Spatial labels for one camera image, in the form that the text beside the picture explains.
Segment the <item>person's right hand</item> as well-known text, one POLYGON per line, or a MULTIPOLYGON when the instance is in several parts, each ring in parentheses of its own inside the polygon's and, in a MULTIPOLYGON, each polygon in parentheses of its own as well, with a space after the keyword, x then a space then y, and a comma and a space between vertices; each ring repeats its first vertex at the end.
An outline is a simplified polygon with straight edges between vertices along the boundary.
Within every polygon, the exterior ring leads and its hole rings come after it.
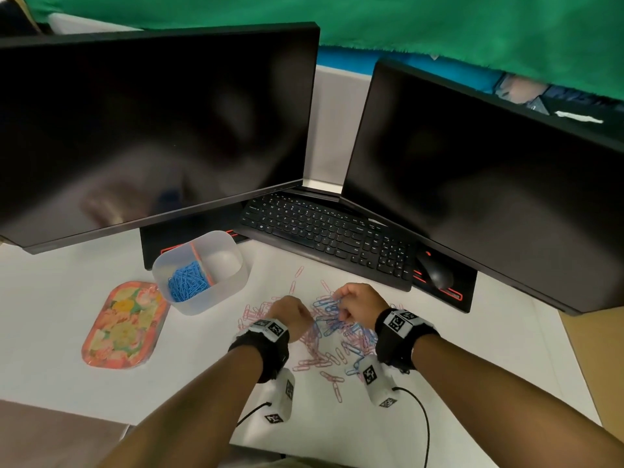
POLYGON ((390 305, 369 284, 347 283, 344 286, 356 286, 356 297, 351 301, 350 310, 356 318, 356 323, 362 328, 374 330, 380 314, 390 308, 390 305))

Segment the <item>person's left hand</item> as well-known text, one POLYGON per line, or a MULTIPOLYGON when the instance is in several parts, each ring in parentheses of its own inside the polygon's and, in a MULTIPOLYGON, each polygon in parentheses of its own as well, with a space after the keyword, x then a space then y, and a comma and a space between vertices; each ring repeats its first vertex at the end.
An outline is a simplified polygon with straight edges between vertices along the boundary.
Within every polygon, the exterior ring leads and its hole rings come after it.
POLYGON ((289 343, 292 344, 299 339, 294 339, 294 315, 297 305, 304 305, 300 299, 293 296, 284 296, 275 301, 268 310, 266 318, 276 319, 284 324, 289 333, 289 343))

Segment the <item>person's left forearm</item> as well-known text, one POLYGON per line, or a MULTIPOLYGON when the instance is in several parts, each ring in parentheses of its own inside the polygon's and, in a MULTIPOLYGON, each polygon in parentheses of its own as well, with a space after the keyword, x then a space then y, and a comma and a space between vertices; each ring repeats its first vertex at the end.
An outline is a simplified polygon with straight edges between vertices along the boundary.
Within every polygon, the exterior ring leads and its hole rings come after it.
POLYGON ((262 370, 256 348, 234 348, 137 425, 98 468, 217 468, 262 370))

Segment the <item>person's right forearm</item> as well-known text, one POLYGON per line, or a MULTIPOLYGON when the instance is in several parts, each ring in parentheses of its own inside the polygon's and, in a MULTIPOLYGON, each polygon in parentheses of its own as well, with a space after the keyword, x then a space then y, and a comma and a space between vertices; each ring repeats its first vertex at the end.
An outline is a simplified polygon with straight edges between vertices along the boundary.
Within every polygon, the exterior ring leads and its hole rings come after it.
POLYGON ((499 468, 624 468, 624 443, 564 401, 438 335, 416 369, 499 468))

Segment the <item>pile of pink and blue clips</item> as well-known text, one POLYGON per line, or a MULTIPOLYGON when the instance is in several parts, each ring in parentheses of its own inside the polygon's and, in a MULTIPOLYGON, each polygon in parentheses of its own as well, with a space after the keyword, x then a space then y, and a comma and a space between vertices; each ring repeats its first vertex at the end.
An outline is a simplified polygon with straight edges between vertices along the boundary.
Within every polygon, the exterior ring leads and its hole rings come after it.
POLYGON ((300 299, 315 321, 290 346, 290 358, 285 366, 295 378, 294 408, 325 405, 341 408, 347 403, 375 407, 358 365, 365 356, 374 354, 377 337, 359 324, 338 321, 338 312, 313 307, 317 298, 332 296, 349 281, 355 281, 355 277, 321 265, 290 264, 277 268, 260 263, 251 270, 251 297, 238 320, 240 330, 265 318, 271 305, 284 296, 300 299))

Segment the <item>black left wrist band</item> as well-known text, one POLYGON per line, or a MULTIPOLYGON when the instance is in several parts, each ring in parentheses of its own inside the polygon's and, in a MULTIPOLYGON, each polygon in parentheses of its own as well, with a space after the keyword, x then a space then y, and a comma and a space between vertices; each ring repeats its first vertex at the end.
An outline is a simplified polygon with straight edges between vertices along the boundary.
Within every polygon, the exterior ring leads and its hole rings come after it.
POLYGON ((260 354, 262 373, 257 380, 264 384, 276 379, 284 368, 290 353, 290 332, 287 326, 278 319, 259 319, 242 330, 232 340, 228 352, 241 346, 251 346, 260 354))

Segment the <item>black wrist band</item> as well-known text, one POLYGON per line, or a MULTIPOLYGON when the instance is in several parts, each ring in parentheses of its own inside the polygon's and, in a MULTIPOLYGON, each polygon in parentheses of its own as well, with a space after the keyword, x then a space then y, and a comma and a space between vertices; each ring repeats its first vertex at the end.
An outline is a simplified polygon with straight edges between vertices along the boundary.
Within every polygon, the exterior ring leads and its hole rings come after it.
POLYGON ((260 354, 262 373, 257 380, 264 384, 276 379, 284 368, 290 353, 290 332, 287 326, 278 319, 259 319, 242 330, 232 340, 228 352, 241 346, 251 346, 260 354))
POLYGON ((405 309, 389 307, 375 322, 377 335, 376 355, 378 361, 406 374, 417 370, 412 352, 418 338, 440 334, 423 318, 405 309))

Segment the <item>black right wrist band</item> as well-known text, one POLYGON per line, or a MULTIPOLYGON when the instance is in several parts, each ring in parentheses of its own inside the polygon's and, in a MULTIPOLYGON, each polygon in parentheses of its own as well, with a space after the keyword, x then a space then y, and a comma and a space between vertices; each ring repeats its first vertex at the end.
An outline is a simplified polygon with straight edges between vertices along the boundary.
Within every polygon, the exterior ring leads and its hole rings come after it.
POLYGON ((417 370, 412 352, 418 338, 440 334, 423 318, 405 309, 389 307, 375 322, 377 335, 376 355, 378 361, 406 374, 417 370))

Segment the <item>black keyboard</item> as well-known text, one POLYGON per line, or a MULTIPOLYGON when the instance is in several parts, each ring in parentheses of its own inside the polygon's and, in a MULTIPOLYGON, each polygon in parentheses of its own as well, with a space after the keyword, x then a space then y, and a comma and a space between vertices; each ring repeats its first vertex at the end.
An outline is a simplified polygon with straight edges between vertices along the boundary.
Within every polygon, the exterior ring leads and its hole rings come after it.
POLYGON ((336 202, 285 191, 253 198, 235 233, 400 291, 426 284, 415 241, 336 202))

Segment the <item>translucent plastic container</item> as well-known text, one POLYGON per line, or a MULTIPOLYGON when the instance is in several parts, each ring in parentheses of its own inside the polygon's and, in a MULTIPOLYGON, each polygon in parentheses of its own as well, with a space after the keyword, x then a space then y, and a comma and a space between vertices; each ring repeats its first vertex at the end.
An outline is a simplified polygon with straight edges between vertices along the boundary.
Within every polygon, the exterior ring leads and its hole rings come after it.
POLYGON ((163 297, 182 314, 195 316, 232 297, 242 290, 248 279, 248 270, 234 239, 224 231, 212 231, 194 242, 214 285, 197 296, 181 303, 172 300, 168 278, 180 267, 191 264, 195 257, 190 241, 158 257, 152 266, 152 275, 163 297))

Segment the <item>black computer mouse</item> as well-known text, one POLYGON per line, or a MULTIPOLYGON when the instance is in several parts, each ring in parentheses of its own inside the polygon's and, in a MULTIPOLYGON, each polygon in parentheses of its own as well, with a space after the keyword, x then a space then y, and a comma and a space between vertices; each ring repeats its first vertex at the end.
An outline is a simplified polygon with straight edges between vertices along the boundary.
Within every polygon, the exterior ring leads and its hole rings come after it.
POLYGON ((433 287, 439 290, 447 290, 454 284, 454 275, 431 251, 418 251, 418 262, 429 276, 433 287))

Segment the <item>orange container divider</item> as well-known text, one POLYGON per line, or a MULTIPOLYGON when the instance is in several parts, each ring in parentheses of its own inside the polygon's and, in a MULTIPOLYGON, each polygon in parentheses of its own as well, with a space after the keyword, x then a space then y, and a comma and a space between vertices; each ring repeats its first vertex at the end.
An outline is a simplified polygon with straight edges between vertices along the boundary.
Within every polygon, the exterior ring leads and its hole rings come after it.
POLYGON ((198 266, 199 266, 201 272, 203 273, 204 278, 205 278, 205 280, 207 282, 207 286, 210 288, 210 287, 212 287, 214 285, 214 281, 213 281, 210 273, 208 272, 208 269, 204 265, 204 263, 202 261, 202 258, 200 256, 200 253, 198 252, 194 242, 190 241, 189 243, 190 243, 191 251, 192 251, 192 253, 193 253, 194 257, 195 257, 195 260, 198 263, 198 266))

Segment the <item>black red-trimmed monitor base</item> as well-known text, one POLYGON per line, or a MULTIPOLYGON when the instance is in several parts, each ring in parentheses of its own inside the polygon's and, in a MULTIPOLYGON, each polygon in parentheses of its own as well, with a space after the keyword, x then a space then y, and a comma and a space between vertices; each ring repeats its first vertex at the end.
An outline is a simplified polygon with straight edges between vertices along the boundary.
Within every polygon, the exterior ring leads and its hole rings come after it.
POLYGON ((470 313, 477 281, 477 271, 456 259, 433 251, 431 248, 419 248, 418 251, 416 251, 410 264, 407 262, 404 263, 402 277, 410 281, 412 287, 420 289, 429 296, 439 299, 457 311, 464 314, 470 313), (429 276, 416 257, 418 251, 425 250, 431 251, 436 258, 452 271, 454 275, 454 284, 452 287, 447 290, 439 290, 433 287, 429 276))
POLYGON ((245 204, 245 201, 229 204, 206 212, 141 227, 139 232, 144 268, 151 271, 155 260, 161 254, 212 231, 228 233, 237 244, 247 241, 246 236, 239 235, 233 230, 234 225, 238 224, 245 204))

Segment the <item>heap of blue paper clips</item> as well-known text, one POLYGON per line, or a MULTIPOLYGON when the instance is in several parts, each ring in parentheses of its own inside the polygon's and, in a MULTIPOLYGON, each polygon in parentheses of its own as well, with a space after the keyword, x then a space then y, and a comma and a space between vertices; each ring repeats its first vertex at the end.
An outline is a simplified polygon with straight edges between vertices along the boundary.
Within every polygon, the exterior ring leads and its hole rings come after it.
POLYGON ((175 303, 188 301, 207 289, 209 287, 196 261, 176 269, 168 278, 168 290, 175 303))

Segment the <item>grey partition panel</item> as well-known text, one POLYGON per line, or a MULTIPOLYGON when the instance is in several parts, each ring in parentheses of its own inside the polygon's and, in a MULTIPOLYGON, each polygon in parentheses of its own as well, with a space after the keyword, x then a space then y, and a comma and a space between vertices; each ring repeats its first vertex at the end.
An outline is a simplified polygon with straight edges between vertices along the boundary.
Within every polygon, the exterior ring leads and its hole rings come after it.
POLYGON ((304 187, 340 194, 370 82, 369 75, 316 67, 304 187))

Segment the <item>floral orange tray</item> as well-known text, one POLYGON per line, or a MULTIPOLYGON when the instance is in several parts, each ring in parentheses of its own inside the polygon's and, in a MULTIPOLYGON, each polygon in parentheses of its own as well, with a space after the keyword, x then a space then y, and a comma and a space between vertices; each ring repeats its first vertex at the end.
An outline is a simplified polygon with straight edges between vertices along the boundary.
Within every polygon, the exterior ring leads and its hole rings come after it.
POLYGON ((107 370, 129 370, 147 362, 169 308, 156 283, 118 285, 109 293, 82 345, 82 361, 107 370))

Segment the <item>white table sheet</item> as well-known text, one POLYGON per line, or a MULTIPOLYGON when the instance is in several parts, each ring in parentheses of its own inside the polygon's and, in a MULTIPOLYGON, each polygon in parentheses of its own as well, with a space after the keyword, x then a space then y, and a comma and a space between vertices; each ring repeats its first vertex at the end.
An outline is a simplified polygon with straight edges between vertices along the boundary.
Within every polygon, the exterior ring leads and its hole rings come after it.
MULTIPOLYGON (((321 265, 256 241, 240 250, 250 273, 260 263, 321 265)), ((35 256, 0 245, 0 399, 138 424, 224 354, 251 297, 248 278, 239 293, 203 313, 171 308, 146 363, 129 370, 88 366, 81 357, 85 338, 108 294, 128 281, 153 282, 137 231, 35 256)), ((468 314, 416 288, 372 285, 452 343, 601 423, 556 309, 482 274, 468 314)), ((423 466, 425 418, 408 394, 387 409, 347 403, 292 410, 277 425, 255 414, 231 442, 360 468, 423 466)))

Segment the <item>large black computer monitor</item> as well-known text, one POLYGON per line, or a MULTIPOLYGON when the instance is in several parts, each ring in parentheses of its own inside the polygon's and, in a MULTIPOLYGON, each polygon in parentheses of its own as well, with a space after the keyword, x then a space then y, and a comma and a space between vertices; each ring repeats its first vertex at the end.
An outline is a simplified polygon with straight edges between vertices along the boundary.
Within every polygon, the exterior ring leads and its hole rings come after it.
POLYGON ((320 34, 0 38, 0 241, 37 254, 301 185, 320 34))

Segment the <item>green cloth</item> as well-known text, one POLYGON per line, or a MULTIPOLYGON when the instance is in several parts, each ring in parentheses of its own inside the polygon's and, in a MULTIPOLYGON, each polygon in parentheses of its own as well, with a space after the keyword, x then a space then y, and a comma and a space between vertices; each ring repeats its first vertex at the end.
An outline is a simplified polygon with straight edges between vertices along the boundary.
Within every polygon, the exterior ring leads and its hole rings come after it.
POLYGON ((321 44, 434 54, 624 100, 624 0, 25 0, 144 29, 316 22, 321 44))

